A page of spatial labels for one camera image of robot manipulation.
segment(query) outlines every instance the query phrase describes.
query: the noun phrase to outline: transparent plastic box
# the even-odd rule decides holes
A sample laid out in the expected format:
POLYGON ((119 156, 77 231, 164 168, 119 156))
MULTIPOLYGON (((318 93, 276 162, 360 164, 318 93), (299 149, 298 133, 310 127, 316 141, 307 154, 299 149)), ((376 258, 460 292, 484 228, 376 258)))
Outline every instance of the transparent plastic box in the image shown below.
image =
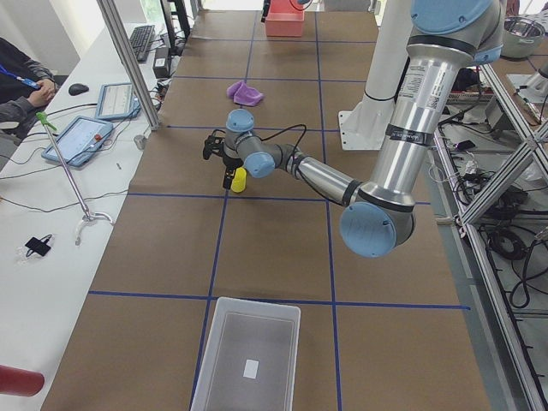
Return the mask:
POLYGON ((191 411, 289 411, 301 310, 217 300, 191 411))

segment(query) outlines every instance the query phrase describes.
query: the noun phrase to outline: blue tape line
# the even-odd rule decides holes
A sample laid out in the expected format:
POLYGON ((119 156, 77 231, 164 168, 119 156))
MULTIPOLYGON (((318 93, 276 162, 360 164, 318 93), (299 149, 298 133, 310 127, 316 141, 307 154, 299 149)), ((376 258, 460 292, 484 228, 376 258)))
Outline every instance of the blue tape line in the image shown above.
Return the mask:
MULTIPOLYGON (((319 56, 319 38, 318 38, 318 14, 314 14, 314 25, 316 32, 316 63, 318 64, 318 91, 319 91, 319 116, 320 123, 322 128, 322 155, 324 157, 324 163, 327 159, 327 150, 325 148, 325 129, 324 125, 324 105, 323 105, 323 95, 322 95, 322 71, 321 71, 321 61, 319 56)), ((341 387, 341 366, 339 360, 339 336, 338 336, 338 325, 337 325, 337 294, 335 290, 335 268, 333 265, 333 243, 331 239, 331 213, 330 213, 330 204, 325 202, 325 212, 327 216, 327 243, 328 243, 328 252, 329 252, 329 270, 330 270, 330 281, 331 281, 331 317, 333 319, 333 347, 335 349, 335 379, 337 383, 337 410, 343 411, 343 393, 341 387)))
POLYGON ((157 194, 157 193, 128 193, 128 195, 133 195, 135 197, 177 197, 184 199, 224 199, 223 195, 207 195, 207 194, 157 194))
MULTIPOLYGON (((249 39, 202 39, 200 37, 193 37, 193 40, 202 40, 202 41, 235 41, 235 42, 248 42, 249 39)), ((299 39, 254 39, 253 41, 258 42, 269 42, 269 43, 343 43, 349 45, 369 45, 375 44, 376 41, 359 41, 359 40, 299 40, 299 39)))
MULTIPOLYGON (((174 79, 189 80, 241 80, 240 77, 223 77, 212 75, 174 75, 174 79)), ((293 78, 269 78, 269 77, 245 77, 246 80, 257 81, 318 81, 318 79, 293 79, 293 78)), ((322 80, 329 83, 366 83, 365 80, 322 80)))
POLYGON ((247 197, 247 196, 235 196, 230 195, 229 198, 231 200, 269 200, 269 201, 301 201, 301 202, 307 202, 307 203, 323 203, 325 202, 324 199, 292 199, 290 197, 247 197))
POLYGON ((450 306, 444 304, 399 304, 392 302, 352 302, 352 301, 337 301, 340 307, 383 307, 383 308, 413 308, 426 310, 460 310, 470 311, 472 308, 468 306, 450 306))
MULTIPOLYGON (((224 127, 225 127, 225 125, 222 125, 222 126, 177 126, 177 125, 171 124, 171 125, 166 126, 166 128, 197 129, 197 130, 213 130, 214 128, 224 128, 224 127)), ((261 131, 263 131, 263 130, 264 131, 281 131, 281 130, 283 130, 283 128, 273 128, 273 127, 254 127, 253 129, 254 130, 261 130, 261 131)), ((308 131, 319 133, 322 130, 319 129, 319 128, 309 128, 308 131)), ((330 132, 330 133, 335 133, 335 132, 338 132, 339 130, 325 130, 325 131, 330 132)))
POLYGON ((249 56, 247 56, 246 77, 244 81, 247 83, 247 77, 249 76, 249 66, 251 65, 251 55, 253 54, 253 42, 255 41, 255 27, 257 26, 257 12, 255 12, 255 18, 253 19, 253 31, 251 33, 251 44, 249 45, 249 56))
POLYGON ((90 290, 91 295, 108 295, 114 297, 143 297, 143 298, 165 298, 172 300, 201 300, 207 301, 205 295, 178 295, 178 294, 149 294, 149 293, 125 293, 122 291, 99 291, 90 290))
MULTIPOLYGON (((163 298, 166 300, 199 300, 216 301, 219 297, 212 295, 179 295, 179 294, 154 294, 154 293, 128 293, 122 291, 103 291, 90 290, 91 295, 105 295, 111 297, 135 297, 135 298, 163 298)), ((310 306, 338 306, 338 307, 371 307, 371 308, 408 308, 408 309, 426 309, 426 310, 447 310, 447 311, 471 311, 468 306, 444 305, 444 304, 409 304, 393 302, 358 302, 358 301, 321 301, 321 300, 291 300, 278 298, 253 298, 253 297, 235 297, 244 300, 271 302, 273 304, 297 304, 310 306)))
POLYGON ((223 211, 221 213, 221 222, 219 223, 219 231, 217 234, 217 245, 215 246, 215 258, 213 259, 213 267, 211 268, 211 280, 209 283, 209 290, 207 292, 207 304, 205 305, 204 322, 202 324, 202 333, 200 336, 200 346, 198 348, 198 358, 196 359, 196 368, 194 370, 194 381, 192 385, 192 395, 190 396, 190 404, 192 406, 192 399, 194 398, 194 392, 196 391, 196 384, 198 383, 198 376, 200 375, 200 366, 202 362, 202 354, 204 352, 204 341, 206 340, 206 328, 207 319, 209 318, 209 307, 211 305, 211 297, 213 296, 213 286, 215 284, 215 276, 217 275, 217 263, 219 259, 219 252, 221 249, 221 242, 223 239, 223 227, 224 219, 226 217, 226 208, 229 203, 229 190, 224 192, 223 211))
MULTIPOLYGON (((224 196, 222 195, 207 195, 207 194, 157 194, 157 193, 128 193, 128 195, 133 195, 135 197, 172 197, 172 198, 182 198, 182 199, 214 199, 222 200, 224 196)), ((269 200, 269 201, 301 201, 307 203, 321 203, 325 202, 324 199, 293 199, 291 197, 253 197, 253 196, 236 196, 229 195, 228 199, 230 200, 269 200)))

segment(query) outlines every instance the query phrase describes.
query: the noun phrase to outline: person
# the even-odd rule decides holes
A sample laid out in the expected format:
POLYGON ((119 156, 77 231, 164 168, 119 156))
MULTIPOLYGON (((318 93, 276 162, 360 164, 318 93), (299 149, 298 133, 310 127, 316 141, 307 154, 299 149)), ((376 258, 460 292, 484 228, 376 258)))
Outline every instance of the person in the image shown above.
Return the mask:
POLYGON ((49 69, 0 37, 0 128, 2 122, 19 123, 2 132, 14 134, 18 140, 25 139, 37 120, 36 113, 45 108, 56 92, 57 85, 49 69), (35 81, 39 89, 13 75, 35 81))

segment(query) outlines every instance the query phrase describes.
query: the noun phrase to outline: purple object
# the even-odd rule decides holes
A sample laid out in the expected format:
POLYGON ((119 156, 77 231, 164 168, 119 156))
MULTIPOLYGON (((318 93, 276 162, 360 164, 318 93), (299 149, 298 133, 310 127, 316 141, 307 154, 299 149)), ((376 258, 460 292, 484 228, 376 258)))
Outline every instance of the purple object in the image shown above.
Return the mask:
POLYGON ((238 91, 238 89, 241 87, 241 85, 244 84, 243 80, 238 81, 237 83, 234 83, 232 86, 226 89, 226 97, 228 98, 234 98, 234 95, 238 91))
POLYGON ((265 95, 256 88, 248 86, 244 80, 240 80, 227 88, 226 95, 233 98, 236 104, 255 106, 265 95))

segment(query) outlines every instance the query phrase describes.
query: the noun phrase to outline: white table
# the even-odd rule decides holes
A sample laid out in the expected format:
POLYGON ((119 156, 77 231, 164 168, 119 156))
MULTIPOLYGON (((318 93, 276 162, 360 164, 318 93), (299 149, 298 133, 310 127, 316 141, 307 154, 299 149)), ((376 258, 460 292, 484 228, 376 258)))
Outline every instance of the white table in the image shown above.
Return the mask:
MULTIPOLYGON (((128 25, 128 33, 138 24, 128 25)), ((152 72, 153 55, 141 70, 149 89, 156 84, 152 72)), ((47 112, 77 104, 96 103, 102 84, 128 81, 114 45, 106 30, 101 32, 87 54, 51 102, 47 112), (69 96, 73 83, 83 83, 90 91, 69 96)), ((60 130, 78 115, 93 117, 95 107, 70 110, 49 117, 60 130)), ((127 123, 116 129, 123 129, 127 123)), ((84 197, 95 197, 128 188, 142 152, 133 138, 149 134, 143 114, 121 133, 116 144, 100 152, 74 178, 84 197)), ((32 132, 43 131, 35 126, 32 132)), ((46 147, 45 135, 31 136, 17 149, 12 159, 24 161, 37 147, 46 147)), ((6 164, 0 177, 15 176, 51 167, 36 152, 25 165, 6 164)), ((63 169, 30 176, 0 180, 0 196, 28 206, 51 209, 74 203, 77 199, 63 169)), ((103 211, 116 218, 125 194, 89 202, 92 211, 103 211)), ((0 395, 0 409, 36 411, 47 395, 63 352, 69 342, 78 314, 109 240, 112 226, 98 221, 84 228, 82 242, 74 244, 74 228, 82 218, 79 205, 63 211, 30 211, 0 201, 0 364, 42 372, 45 386, 30 398, 0 395), (17 249, 32 237, 54 234, 54 243, 44 259, 18 262, 17 249)))

